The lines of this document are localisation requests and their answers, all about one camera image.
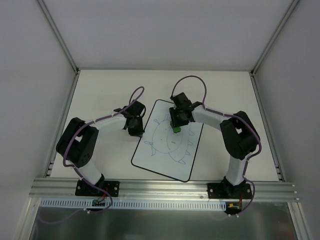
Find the green whiteboard eraser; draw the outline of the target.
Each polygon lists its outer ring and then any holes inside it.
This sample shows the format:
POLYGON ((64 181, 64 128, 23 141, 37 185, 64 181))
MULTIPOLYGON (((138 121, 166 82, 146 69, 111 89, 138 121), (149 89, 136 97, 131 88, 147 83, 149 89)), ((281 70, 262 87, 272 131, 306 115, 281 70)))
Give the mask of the green whiteboard eraser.
POLYGON ((173 130, 173 133, 180 133, 181 132, 181 128, 179 127, 179 126, 174 126, 174 123, 171 121, 170 122, 170 126, 171 126, 171 128, 172 128, 172 130, 173 130))

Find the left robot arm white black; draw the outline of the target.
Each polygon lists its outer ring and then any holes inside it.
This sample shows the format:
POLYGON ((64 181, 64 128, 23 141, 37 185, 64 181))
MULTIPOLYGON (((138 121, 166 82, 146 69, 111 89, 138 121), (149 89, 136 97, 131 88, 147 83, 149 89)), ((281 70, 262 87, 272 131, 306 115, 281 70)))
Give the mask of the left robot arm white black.
POLYGON ((110 115, 84 121, 78 117, 70 120, 60 137, 56 152, 63 157, 63 165, 72 167, 87 184, 86 189, 94 196, 104 191, 104 175, 91 160, 100 135, 126 130, 132 137, 141 138, 144 133, 143 116, 146 107, 139 101, 115 109, 110 115))

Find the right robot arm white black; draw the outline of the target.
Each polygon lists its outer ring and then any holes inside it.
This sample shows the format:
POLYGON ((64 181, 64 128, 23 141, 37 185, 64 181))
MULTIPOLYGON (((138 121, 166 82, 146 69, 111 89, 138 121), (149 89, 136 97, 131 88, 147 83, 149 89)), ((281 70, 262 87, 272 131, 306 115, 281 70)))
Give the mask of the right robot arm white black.
POLYGON ((185 93, 172 95, 174 106, 169 108, 170 125, 176 134, 190 123, 201 123, 221 132, 224 146, 230 155, 228 170, 222 181, 213 189, 216 198, 237 198, 246 185, 244 177, 251 157, 261 151, 261 140, 251 120, 244 111, 224 113, 192 103, 185 93))

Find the white whiteboard black frame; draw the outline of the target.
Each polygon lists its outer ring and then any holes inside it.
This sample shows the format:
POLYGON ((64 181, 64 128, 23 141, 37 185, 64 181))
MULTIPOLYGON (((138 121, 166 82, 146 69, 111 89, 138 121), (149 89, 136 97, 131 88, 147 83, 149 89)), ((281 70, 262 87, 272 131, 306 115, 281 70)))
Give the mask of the white whiteboard black frame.
POLYGON ((131 164, 185 183, 192 174, 203 124, 192 122, 174 133, 169 113, 173 106, 169 101, 155 101, 131 164))

